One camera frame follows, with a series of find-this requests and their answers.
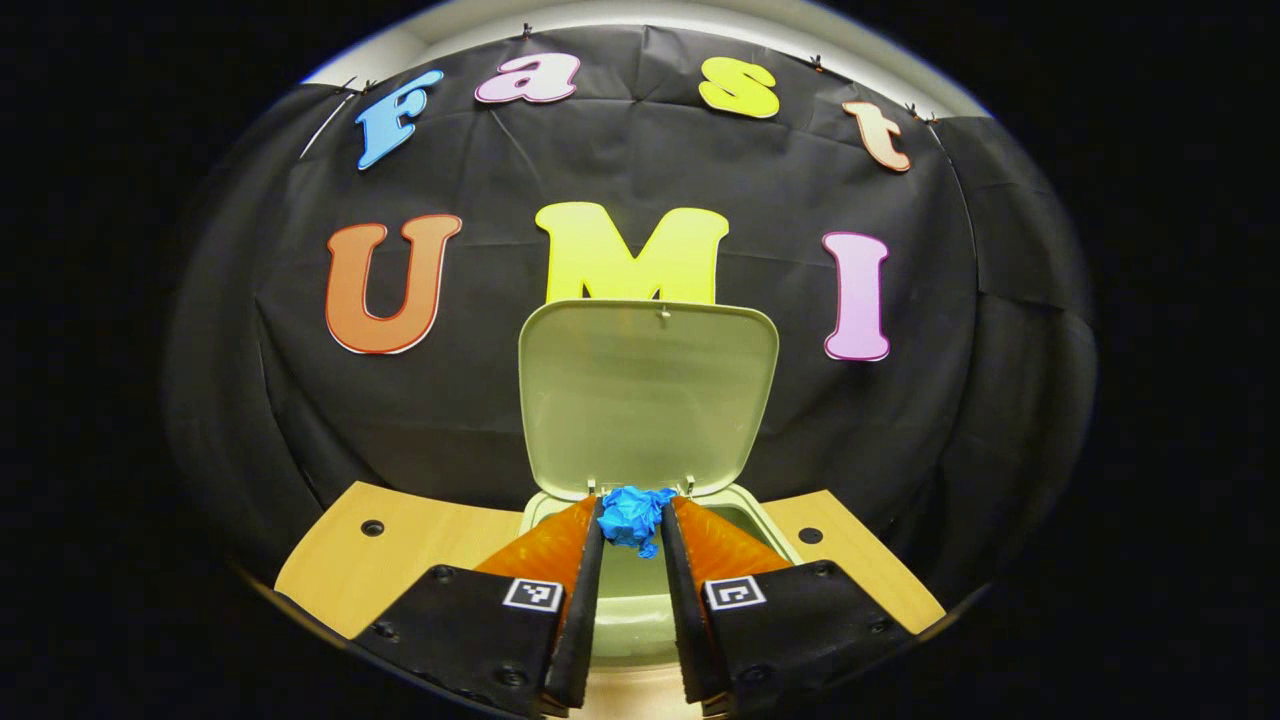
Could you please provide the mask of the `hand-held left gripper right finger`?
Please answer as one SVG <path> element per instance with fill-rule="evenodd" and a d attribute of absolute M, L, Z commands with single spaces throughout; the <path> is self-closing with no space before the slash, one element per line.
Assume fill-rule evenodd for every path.
<path fill-rule="evenodd" d="M 777 717 L 908 647 L 916 583 L 792 564 L 687 497 L 663 510 L 685 700 L 704 717 Z"/>

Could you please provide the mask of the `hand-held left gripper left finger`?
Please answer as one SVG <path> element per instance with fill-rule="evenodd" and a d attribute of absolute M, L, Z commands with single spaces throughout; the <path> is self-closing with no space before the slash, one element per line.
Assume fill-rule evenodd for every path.
<path fill-rule="evenodd" d="M 604 538 L 586 497 L 485 562 L 429 568 L 355 643 L 384 664 L 516 717 L 585 701 Z"/>

